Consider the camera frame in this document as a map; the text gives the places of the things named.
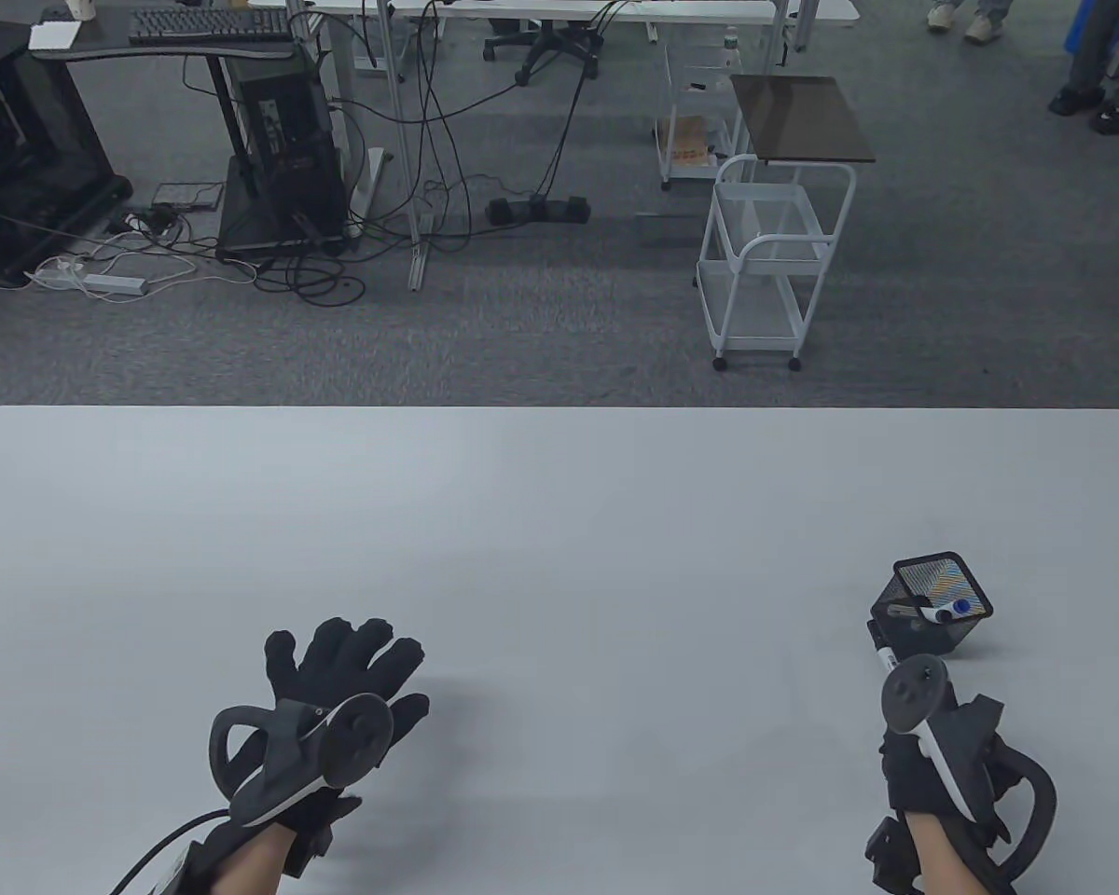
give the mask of black mesh pen holder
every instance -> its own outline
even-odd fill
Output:
[[[965,559],[955,553],[901,559],[893,569],[869,614],[901,661],[918,652],[947,656],[994,614]]]

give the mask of white sneaker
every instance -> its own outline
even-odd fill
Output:
[[[953,27],[953,13],[957,12],[952,3],[937,3],[929,11],[929,30],[934,35],[942,35]]]
[[[1003,35],[1004,26],[1002,21],[991,21],[986,16],[975,16],[969,29],[965,31],[965,39],[969,43],[978,44],[978,47],[986,47]]]

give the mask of office chair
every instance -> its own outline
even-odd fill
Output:
[[[495,19],[492,26],[499,34],[486,38],[481,54],[486,63],[496,59],[497,47],[530,47],[523,67],[514,73],[514,82],[519,87],[529,84],[530,76],[535,73],[535,65],[543,59],[544,54],[552,50],[580,59],[584,63],[584,76],[596,77],[596,51],[602,48],[605,38],[596,34],[596,30],[590,27],[590,22],[568,21],[567,27],[557,29],[554,20],[544,19],[537,30],[519,30],[517,19]]]

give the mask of paper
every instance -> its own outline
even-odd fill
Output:
[[[30,30],[30,50],[69,50],[82,21],[43,21]]]

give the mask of trousers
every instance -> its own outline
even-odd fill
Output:
[[[938,0],[937,4],[939,6],[940,3],[952,3],[953,8],[958,8],[961,4],[961,0]],[[978,0],[978,12],[991,21],[998,22],[1007,18],[1010,4],[1012,0]]]
[[[1070,67],[1071,90],[1088,93],[1101,85],[1111,60],[1111,37],[1119,25],[1119,0],[1097,0],[1082,30],[1078,53]],[[1115,85],[1115,105],[1119,107],[1119,76]]]

